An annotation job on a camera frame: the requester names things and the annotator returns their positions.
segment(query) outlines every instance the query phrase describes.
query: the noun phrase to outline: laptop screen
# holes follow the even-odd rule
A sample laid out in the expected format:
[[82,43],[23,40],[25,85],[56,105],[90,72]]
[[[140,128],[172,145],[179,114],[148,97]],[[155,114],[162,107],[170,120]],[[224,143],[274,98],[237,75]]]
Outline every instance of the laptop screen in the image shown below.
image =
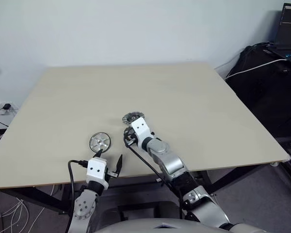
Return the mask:
[[291,4],[283,5],[275,46],[291,48]]

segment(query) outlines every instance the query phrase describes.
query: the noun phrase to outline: laptop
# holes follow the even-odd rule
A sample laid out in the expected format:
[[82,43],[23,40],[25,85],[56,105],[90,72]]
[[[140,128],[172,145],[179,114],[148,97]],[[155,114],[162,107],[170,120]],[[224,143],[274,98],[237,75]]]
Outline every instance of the laptop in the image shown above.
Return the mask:
[[291,4],[284,3],[274,46],[271,52],[291,62]]

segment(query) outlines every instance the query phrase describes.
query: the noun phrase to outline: power outlet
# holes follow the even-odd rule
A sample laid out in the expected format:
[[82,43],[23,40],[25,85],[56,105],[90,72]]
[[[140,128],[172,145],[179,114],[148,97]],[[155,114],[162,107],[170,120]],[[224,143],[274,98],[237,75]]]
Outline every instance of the power outlet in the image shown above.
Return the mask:
[[[8,109],[8,110],[1,109],[6,103],[9,103],[11,105],[10,109]],[[0,115],[4,115],[4,114],[8,114],[14,110],[18,110],[18,107],[14,103],[6,101],[6,102],[0,102],[0,109],[1,109]]]

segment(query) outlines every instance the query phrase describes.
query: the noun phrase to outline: light wood tabletop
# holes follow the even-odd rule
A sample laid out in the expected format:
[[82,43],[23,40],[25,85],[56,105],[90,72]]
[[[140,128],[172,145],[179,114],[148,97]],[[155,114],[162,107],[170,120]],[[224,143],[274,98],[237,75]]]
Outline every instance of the light wood tabletop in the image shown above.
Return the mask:
[[[140,111],[190,170],[287,161],[280,147],[206,63],[50,68],[0,141],[0,188],[70,182],[67,162],[89,160],[91,136],[110,135],[109,170],[153,172],[123,143],[122,117]],[[156,169],[152,159],[142,156]],[[86,169],[72,165],[75,181]]]

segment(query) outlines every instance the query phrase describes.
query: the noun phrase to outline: white wall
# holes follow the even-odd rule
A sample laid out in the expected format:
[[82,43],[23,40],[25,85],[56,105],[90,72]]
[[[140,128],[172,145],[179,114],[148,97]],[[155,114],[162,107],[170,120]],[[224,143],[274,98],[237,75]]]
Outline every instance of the white wall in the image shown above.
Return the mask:
[[[0,0],[0,101],[21,106],[50,66],[207,61],[217,67],[245,46],[273,39],[283,2]],[[12,115],[0,119],[10,123]]]

